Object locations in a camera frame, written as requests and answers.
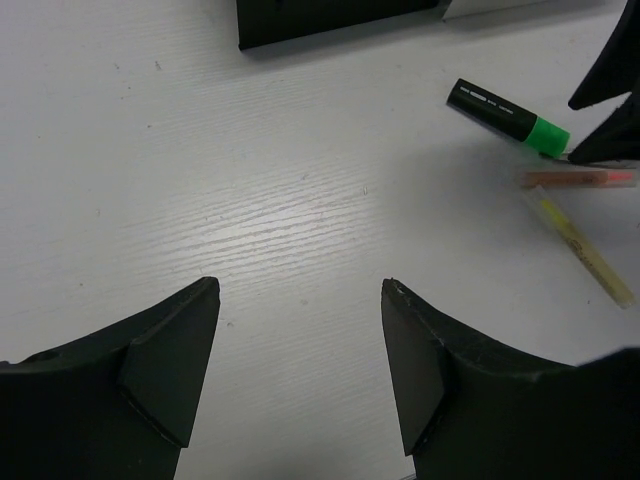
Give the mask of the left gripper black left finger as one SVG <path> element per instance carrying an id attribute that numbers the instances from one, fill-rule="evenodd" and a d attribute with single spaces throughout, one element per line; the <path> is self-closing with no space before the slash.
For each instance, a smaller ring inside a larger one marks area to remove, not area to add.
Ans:
<path id="1" fill-rule="evenodd" d="M 1 365 L 5 479 L 171 479 L 220 310 L 204 277 L 75 341 Z"/>

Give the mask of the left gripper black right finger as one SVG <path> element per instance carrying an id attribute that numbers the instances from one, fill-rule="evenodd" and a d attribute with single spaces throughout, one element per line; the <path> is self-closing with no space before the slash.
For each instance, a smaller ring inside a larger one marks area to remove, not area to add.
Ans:
<path id="1" fill-rule="evenodd" d="M 505 345 L 383 282 L 404 452 L 420 479 L 635 479 L 639 352 L 579 366 Z"/>

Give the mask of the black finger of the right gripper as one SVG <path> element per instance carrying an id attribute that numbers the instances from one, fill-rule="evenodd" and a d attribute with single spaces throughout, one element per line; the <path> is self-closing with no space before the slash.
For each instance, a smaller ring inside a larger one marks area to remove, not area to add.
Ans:
<path id="1" fill-rule="evenodd" d="M 639 160 L 639 90 L 568 154 L 572 164 Z"/>
<path id="2" fill-rule="evenodd" d="M 626 2 L 621 17 L 568 105 L 581 110 L 631 92 L 639 80 L 639 2 Z"/>

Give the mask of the green cap black highlighter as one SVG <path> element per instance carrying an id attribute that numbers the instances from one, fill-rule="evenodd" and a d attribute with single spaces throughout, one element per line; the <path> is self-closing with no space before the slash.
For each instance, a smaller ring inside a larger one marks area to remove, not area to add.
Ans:
<path id="1" fill-rule="evenodd" d="M 467 80 L 458 79 L 447 104 L 480 124 L 551 158 L 561 156 L 570 133 Z"/>

